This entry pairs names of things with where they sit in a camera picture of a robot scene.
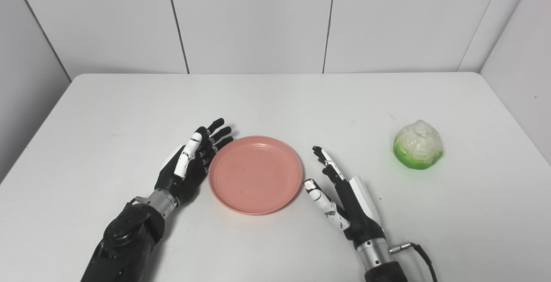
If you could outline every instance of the white table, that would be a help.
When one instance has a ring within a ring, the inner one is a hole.
[[[126,201],[149,195],[167,155],[217,117],[237,137],[291,145],[305,175],[335,196],[311,153],[324,147],[365,180],[389,243],[423,245],[442,282],[551,276],[551,167],[478,74],[86,74],[0,184],[2,280],[79,281]],[[391,151],[417,119],[445,147],[428,170]],[[169,219],[152,257],[145,282],[360,282],[364,273],[305,192],[250,217],[218,203],[207,182]],[[397,259],[410,281],[430,280],[415,252]]]

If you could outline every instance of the metal wrist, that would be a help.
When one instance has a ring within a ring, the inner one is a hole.
[[[394,262],[384,238],[375,238],[358,245],[356,248],[366,271],[384,263]]]
[[[152,206],[163,215],[164,219],[167,219],[169,214],[171,214],[177,206],[178,200],[176,200],[167,190],[157,188],[143,201],[143,203]]]

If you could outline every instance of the black forearm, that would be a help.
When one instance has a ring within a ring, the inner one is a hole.
[[[147,204],[127,204],[105,229],[81,282],[139,282],[163,237],[164,219]]]

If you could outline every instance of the robot finger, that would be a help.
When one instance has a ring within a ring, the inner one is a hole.
[[[304,188],[316,205],[323,211],[325,217],[340,230],[350,227],[346,212],[329,198],[317,185],[315,180],[308,179],[304,182]]]
[[[317,160],[325,165],[322,173],[329,177],[333,184],[337,184],[339,181],[346,180],[341,170],[337,167],[337,164],[333,161],[331,156],[325,150],[319,146],[312,148],[313,153],[318,157]]]
[[[232,133],[232,127],[226,126],[219,131],[213,133],[210,137],[210,142],[217,143],[218,141],[220,141],[220,139],[229,135],[230,133]]]
[[[214,133],[214,131],[216,129],[222,127],[222,125],[224,125],[224,119],[223,118],[219,118],[216,121],[213,121],[212,124],[209,127],[207,127],[208,135],[212,135],[212,133]]]

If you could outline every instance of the white fingertip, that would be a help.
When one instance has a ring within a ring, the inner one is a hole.
[[[306,188],[306,190],[309,190],[312,188],[316,188],[316,185],[312,182],[312,179],[309,179],[304,182],[304,187]]]
[[[370,219],[376,221],[379,225],[381,225],[381,219],[378,215],[375,204],[373,203],[371,196],[369,195],[367,189],[364,186],[364,183],[360,180],[359,176],[353,177],[348,182],[350,183],[352,191],[354,192],[354,195],[356,196],[358,203],[360,203],[360,206],[362,207],[364,213]]]
[[[345,180],[345,178],[343,176],[343,173],[341,172],[339,167],[337,167],[337,164],[335,164],[335,161],[333,161],[331,156],[329,156],[329,154],[327,152],[325,152],[325,150],[323,150],[323,149],[321,149],[321,153],[323,154],[323,156],[326,159],[325,165],[327,166],[328,164],[330,164],[331,166],[333,166],[333,169],[335,169],[335,171],[337,172],[337,174],[341,178],[341,180]]]

